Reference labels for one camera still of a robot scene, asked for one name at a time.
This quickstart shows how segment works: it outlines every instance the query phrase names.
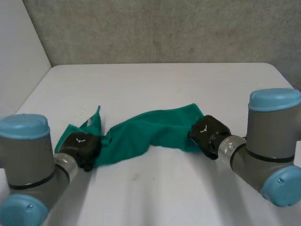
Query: green cloth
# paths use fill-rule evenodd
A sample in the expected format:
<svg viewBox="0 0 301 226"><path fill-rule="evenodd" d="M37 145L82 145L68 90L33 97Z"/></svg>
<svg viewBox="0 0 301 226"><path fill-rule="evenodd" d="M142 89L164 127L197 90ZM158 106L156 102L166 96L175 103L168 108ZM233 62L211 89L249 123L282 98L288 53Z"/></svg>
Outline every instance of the green cloth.
<svg viewBox="0 0 301 226"><path fill-rule="evenodd" d="M55 152L59 152L64 140L73 132L101 136L99 110L100 107L90 121L86 121L79 128L69 125L58 141ZM150 145L199 152L200 148L187 134L191 126L203 117L199 108L191 104L172 110L150 111L131 118L112 127L105 136L101 136L101 154L97 157L95 166L137 157L147 152Z"/></svg>

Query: concrete wall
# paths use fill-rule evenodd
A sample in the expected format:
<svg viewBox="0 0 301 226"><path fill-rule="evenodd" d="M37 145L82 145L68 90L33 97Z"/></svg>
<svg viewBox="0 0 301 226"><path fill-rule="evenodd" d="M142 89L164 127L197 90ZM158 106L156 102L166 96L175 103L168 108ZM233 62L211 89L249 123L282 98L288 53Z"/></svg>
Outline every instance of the concrete wall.
<svg viewBox="0 0 301 226"><path fill-rule="evenodd" d="M301 75L301 0L23 0L52 64L266 62Z"/></svg>
<svg viewBox="0 0 301 226"><path fill-rule="evenodd" d="M0 0L0 119L16 112L51 66L22 0Z"/></svg>

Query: teal fabric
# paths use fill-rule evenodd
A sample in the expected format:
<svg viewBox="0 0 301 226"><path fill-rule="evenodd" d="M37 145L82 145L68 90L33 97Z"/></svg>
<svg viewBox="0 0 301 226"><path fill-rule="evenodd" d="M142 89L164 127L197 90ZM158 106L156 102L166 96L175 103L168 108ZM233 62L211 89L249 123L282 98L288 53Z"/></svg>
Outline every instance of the teal fabric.
<svg viewBox="0 0 301 226"><path fill-rule="evenodd" d="M101 136L101 118L97 112L79 128L69 125L55 147L60 146L69 134L86 132ZM95 166L114 164L144 154L150 145L177 148L185 152L201 151L187 134L191 126L204 115L195 104L172 110L156 110L140 114L112 127L101 136L101 154Z"/></svg>

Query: black ring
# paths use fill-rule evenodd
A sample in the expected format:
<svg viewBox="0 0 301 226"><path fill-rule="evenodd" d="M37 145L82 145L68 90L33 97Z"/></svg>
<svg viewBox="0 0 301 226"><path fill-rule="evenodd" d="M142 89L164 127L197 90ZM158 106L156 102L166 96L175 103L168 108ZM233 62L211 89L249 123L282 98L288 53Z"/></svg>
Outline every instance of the black ring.
<svg viewBox="0 0 301 226"><path fill-rule="evenodd" d="M295 155L288 157L288 158L269 158L269 157L264 157L258 154L255 154L249 150L247 150L247 153L252 156L253 158L262 160L262 161L267 161L267 162L275 162L275 163L286 163L293 161L295 159Z"/></svg>
<svg viewBox="0 0 301 226"><path fill-rule="evenodd" d="M25 189L40 186L40 185L50 181L54 176L55 176L55 170L48 177L46 177L45 179L42 179L38 182L35 182L35 183L32 183L32 184L27 184L27 185L11 185L11 184L8 184L8 186L9 186L10 189L13 189L13 190L25 190Z"/></svg>
<svg viewBox="0 0 301 226"><path fill-rule="evenodd" d="M233 163L233 159L234 159L235 154L236 154L243 146L245 146L245 145L246 145L246 143L241 144L241 145L238 146L238 147L234 150L234 152L232 153L232 155L231 155L231 157L230 157L230 167L231 167L231 170L233 170L232 163Z"/></svg>
<svg viewBox="0 0 301 226"><path fill-rule="evenodd" d="M66 174L66 176L67 176L67 179L68 179L68 182L70 183L70 175L69 175L69 173L67 172L67 170L63 167L63 166L61 166L61 165L59 165L59 164L55 164L58 168L60 168L65 174Z"/></svg>

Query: light blue joint cap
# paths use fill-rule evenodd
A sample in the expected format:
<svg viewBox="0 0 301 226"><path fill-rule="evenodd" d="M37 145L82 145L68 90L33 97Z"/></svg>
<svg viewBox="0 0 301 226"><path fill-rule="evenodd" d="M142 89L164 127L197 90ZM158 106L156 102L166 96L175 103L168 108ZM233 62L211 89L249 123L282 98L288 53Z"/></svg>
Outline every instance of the light blue joint cap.
<svg viewBox="0 0 301 226"><path fill-rule="evenodd" d="M292 206L301 200L301 168L284 167L264 183L261 195L276 206Z"/></svg>
<svg viewBox="0 0 301 226"><path fill-rule="evenodd" d="M40 200L26 194L12 194L0 206L0 222L3 226L41 226L48 213Z"/></svg>
<svg viewBox="0 0 301 226"><path fill-rule="evenodd" d="M0 121L0 136L10 139L38 139L50 133L48 120L39 114L14 114Z"/></svg>
<svg viewBox="0 0 301 226"><path fill-rule="evenodd" d="M256 112L273 112L301 103L301 93L294 89L262 89L251 93L249 109Z"/></svg>

